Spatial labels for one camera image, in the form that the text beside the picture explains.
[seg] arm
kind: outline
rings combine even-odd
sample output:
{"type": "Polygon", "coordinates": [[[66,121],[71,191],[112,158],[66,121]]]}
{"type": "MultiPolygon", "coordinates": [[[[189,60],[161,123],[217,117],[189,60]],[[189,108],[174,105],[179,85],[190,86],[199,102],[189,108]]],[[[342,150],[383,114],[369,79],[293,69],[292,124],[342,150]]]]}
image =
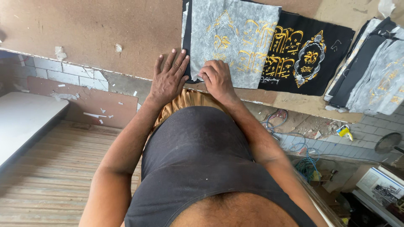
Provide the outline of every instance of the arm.
{"type": "Polygon", "coordinates": [[[223,61],[207,61],[199,76],[204,79],[211,95],[227,108],[246,136],[254,160],[265,167],[282,190],[317,226],[328,226],[296,178],[293,166],[283,150],[237,97],[228,64],[223,61]]]}
{"type": "Polygon", "coordinates": [[[120,226],[128,210],[133,171],[139,162],[147,137],[161,109],[181,91],[188,76],[183,76],[189,62],[185,50],[175,49],[161,71],[163,55],[156,60],[149,96],[142,108],[122,130],[102,159],[91,182],[90,194],[79,226],[120,226]]]}

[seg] brown pants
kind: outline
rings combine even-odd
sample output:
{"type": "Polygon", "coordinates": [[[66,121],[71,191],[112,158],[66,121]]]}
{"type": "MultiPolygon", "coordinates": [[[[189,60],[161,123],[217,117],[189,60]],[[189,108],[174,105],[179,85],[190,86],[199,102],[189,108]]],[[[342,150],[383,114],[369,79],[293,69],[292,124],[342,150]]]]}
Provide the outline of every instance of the brown pants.
{"type": "Polygon", "coordinates": [[[171,103],[165,105],[164,108],[161,110],[150,134],[152,134],[154,130],[173,113],[189,106],[210,106],[219,109],[229,115],[226,108],[215,98],[213,98],[212,95],[204,94],[194,90],[187,90],[184,88],[182,89],[181,94],[179,94],[171,103]]]}

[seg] wooden floor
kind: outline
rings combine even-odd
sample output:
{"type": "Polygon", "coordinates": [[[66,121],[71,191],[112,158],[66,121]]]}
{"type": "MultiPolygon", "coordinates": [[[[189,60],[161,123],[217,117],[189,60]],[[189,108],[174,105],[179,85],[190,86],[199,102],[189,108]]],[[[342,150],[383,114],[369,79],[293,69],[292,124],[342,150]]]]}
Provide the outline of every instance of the wooden floor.
{"type": "Polygon", "coordinates": [[[0,226],[77,226],[94,172],[119,132],[62,121],[46,133],[0,175],[0,226]]]}

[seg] hand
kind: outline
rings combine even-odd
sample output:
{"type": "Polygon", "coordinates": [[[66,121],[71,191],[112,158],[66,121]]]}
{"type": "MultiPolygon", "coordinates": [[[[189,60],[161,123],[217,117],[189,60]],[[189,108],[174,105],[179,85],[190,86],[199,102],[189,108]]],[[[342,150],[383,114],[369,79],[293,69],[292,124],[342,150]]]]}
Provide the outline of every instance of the hand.
{"type": "Polygon", "coordinates": [[[185,81],[189,78],[189,76],[183,76],[189,63],[189,55],[185,56],[186,50],[183,49],[173,64],[176,55],[177,51],[173,49],[164,64],[163,71],[161,71],[163,55],[160,55],[154,65],[153,82],[146,100],[150,100],[161,108],[181,93],[185,81]]]}
{"type": "Polygon", "coordinates": [[[222,104],[240,100],[234,92],[229,65],[222,60],[205,62],[198,76],[205,81],[208,92],[222,104]]]}

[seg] wooden table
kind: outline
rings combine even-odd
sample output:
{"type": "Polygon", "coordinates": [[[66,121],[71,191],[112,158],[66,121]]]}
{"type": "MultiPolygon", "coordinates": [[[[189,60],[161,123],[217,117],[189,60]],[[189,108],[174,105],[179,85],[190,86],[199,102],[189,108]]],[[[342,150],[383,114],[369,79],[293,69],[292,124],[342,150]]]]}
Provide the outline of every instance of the wooden table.
{"type": "MultiPolygon", "coordinates": [[[[358,31],[376,16],[377,0],[258,0],[321,21],[358,31]]],[[[3,0],[0,5],[0,49],[55,59],[63,46],[65,61],[152,79],[155,59],[181,47],[180,0],[3,0]],[[123,46],[115,52],[115,43],[123,46]]],[[[189,85],[206,91],[204,84],[189,85]]],[[[324,109],[322,97],[237,89],[240,98],[282,109],[346,122],[360,113],[324,109]]]]}

